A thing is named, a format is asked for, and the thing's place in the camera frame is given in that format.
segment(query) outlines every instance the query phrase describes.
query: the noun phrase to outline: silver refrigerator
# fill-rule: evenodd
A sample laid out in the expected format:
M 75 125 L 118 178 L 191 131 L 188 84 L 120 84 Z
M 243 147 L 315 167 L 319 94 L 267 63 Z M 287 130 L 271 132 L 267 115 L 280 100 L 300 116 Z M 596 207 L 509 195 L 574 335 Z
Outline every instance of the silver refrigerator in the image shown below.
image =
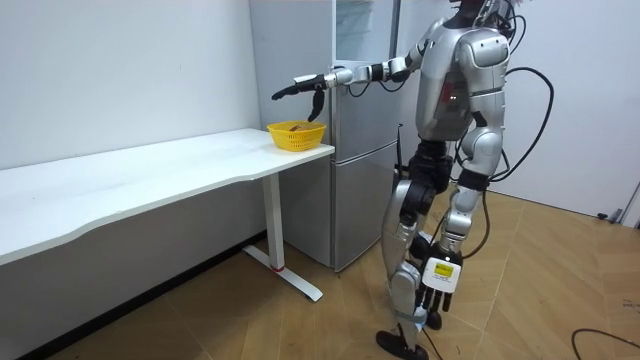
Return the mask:
M 394 1 L 249 4 L 263 129 L 311 112 L 312 93 L 271 100 L 294 77 L 326 73 L 332 65 L 383 61 L 395 49 L 392 19 L 399 8 Z M 250 75 L 252 69 L 242 71 Z M 332 90 L 316 122 L 327 124 L 323 143 L 335 146 L 335 154 L 280 174 L 284 240 L 337 271 L 380 237 L 392 190 L 403 91 L 389 94 L 373 83 L 362 97 L 353 98 L 346 88 Z
M 335 154 L 281 174 L 285 241 L 336 271 L 380 238 L 396 163 L 397 97 L 379 84 L 359 98 L 332 90 L 324 142 Z

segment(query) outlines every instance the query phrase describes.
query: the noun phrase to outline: yellow basket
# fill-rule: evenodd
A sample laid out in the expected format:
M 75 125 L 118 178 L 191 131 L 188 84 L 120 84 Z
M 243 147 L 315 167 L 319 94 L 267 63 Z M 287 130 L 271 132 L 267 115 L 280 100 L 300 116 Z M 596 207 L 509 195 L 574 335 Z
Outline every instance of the yellow basket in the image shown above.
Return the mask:
M 308 130 L 291 131 L 296 125 L 304 126 Z M 289 151 L 304 151 L 318 146 L 326 128 L 325 124 L 307 121 L 287 121 L 267 125 L 276 146 Z

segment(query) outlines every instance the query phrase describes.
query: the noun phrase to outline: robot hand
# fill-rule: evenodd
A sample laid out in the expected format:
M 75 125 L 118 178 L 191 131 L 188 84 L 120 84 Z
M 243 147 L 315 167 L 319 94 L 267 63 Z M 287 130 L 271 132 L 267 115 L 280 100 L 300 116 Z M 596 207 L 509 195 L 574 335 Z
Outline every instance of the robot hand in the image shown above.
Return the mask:
M 293 85 L 273 94 L 271 100 L 280 100 L 286 95 L 297 95 L 301 92 L 315 91 L 311 115 L 307 118 L 307 120 L 311 122 L 322 112 L 322 108 L 324 107 L 324 90 L 347 84 L 352 78 L 352 72 L 345 69 L 340 69 L 327 75 L 314 74 L 300 76 L 293 79 Z
M 462 272 L 462 254 L 445 250 L 440 244 L 434 242 L 431 244 L 428 256 L 422 272 L 422 283 L 426 286 L 422 306 L 432 314 L 438 312 L 442 302 L 442 311 L 448 312 L 453 292 Z

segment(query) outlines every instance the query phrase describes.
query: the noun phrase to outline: white table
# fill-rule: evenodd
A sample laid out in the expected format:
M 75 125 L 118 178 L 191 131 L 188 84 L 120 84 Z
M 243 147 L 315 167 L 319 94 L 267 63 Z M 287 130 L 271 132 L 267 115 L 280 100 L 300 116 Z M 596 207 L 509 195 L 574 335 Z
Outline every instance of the white table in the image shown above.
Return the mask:
M 284 267 L 278 172 L 332 146 L 288 152 L 242 129 L 0 171 L 0 265 L 99 226 L 234 182 L 263 179 L 269 255 L 244 249 L 313 301 L 322 292 Z

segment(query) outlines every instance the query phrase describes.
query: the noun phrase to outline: humanoid robot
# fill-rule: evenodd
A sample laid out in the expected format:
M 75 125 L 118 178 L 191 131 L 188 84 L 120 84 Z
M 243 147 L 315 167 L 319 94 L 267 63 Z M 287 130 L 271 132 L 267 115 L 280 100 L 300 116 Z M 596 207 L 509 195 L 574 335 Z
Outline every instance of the humanoid robot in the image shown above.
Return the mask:
M 380 331 L 376 341 L 402 359 L 428 359 L 417 343 L 418 333 L 429 317 L 438 326 L 441 304 L 443 311 L 449 310 L 463 266 L 462 242 L 500 162 L 510 57 L 509 42 L 497 24 L 503 1 L 462 0 L 455 16 L 433 23 L 406 57 L 298 77 L 272 97 L 315 91 L 313 120 L 325 89 L 402 83 L 420 70 L 416 127 L 421 142 L 409 162 L 409 179 L 395 186 L 382 224 L 382 253 L 399 334 Z M 472 121 L 475 128 L 467 133 Z M 446 142 L 459 140 L 466 159 L 439 238 L 429 242 L 419 231 L 435 196 L 448 187 L 453 159 Z

